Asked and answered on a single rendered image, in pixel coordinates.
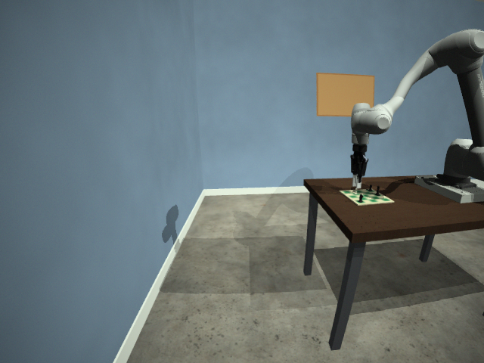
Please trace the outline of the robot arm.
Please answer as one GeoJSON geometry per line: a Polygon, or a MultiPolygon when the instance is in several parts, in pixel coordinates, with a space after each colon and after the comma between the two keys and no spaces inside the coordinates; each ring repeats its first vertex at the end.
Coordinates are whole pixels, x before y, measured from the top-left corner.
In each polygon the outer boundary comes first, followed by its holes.
{"type": "Polygon", "coordinates": [[[476,187],[471,177],[484,181],[484,79],[481,66],[484,57],[484,31],[466,29],[451,34],[428,48],[399,83],[393,97],[385,104],[370,107],[355,104],[352,109],[352,143],[366,145],[369,134],[386,132],[393,114],[402,105],[410,88],[434,70],[449,66],[457,74],[471,139],[455,139],[445,157],[444,173],[435,182],[457,189],[476,187]],[[469,155],[468,155],[469,153],[469,155]]]}

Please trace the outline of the green and cream chessboard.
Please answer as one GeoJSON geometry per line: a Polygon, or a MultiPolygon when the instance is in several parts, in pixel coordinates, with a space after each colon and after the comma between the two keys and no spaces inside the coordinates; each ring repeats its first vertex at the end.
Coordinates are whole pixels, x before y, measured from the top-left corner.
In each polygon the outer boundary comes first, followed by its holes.
{"type": "Polygon", "coordinates": [[[385,197],[384,195],[380,194],[380,196],[375,195],[377,192],[373,189],[369,191],[369,189],[361,189],[357,190],[357,194],[355,190],[348,190],[348,191],[340,191],[341,194],[349,198],[353,203],[358,206],[361,205],[371,205],[371,204],[380,204],[380,203],[394,203],[395,201],[385,197]],[[362,203],[359,202],[359,196],[362,194],[364,197],[362,198],[362,203]]]}

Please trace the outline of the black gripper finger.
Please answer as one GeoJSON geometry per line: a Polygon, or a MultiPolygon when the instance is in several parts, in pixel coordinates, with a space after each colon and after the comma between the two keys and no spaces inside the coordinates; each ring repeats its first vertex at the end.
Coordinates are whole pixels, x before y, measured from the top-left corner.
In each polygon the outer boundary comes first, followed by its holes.
{"type": "Polygon", "coordinates": [[[357,175],[356,188],[361,188],[361,179],[362,179],[362,176],[365,176],[367,163],[368,163],[368,159],[366,157],[363,157],[362,162],[359,162],[359,156],[357,156],[358,175],[357,175]]]}
{"type": "Polygon", "coordinates": [[[352,186],[356,186],[356,182],[357,182],[357,175],[358,175],[358,164],[357,164],[357,161],[356,161],[356,155],[350,155],[351,157],[351,172],[353,174],[353,178],[352,178],[352,186]],[[354,168],[353,168],[354,167],[354,168]]]}

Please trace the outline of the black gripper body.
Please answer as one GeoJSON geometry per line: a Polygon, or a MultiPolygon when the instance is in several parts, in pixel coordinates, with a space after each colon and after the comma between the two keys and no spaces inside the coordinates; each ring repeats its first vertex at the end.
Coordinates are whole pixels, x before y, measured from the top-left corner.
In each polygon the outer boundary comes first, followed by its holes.
{"type": "Polygon", "coordinates": [[[353,155],[359,156],[359,162],[362,162],[363,157],[365,157],[365,152],[367,152],[367,145],[353,145],[352,150],[354,151],[353,155]]]}

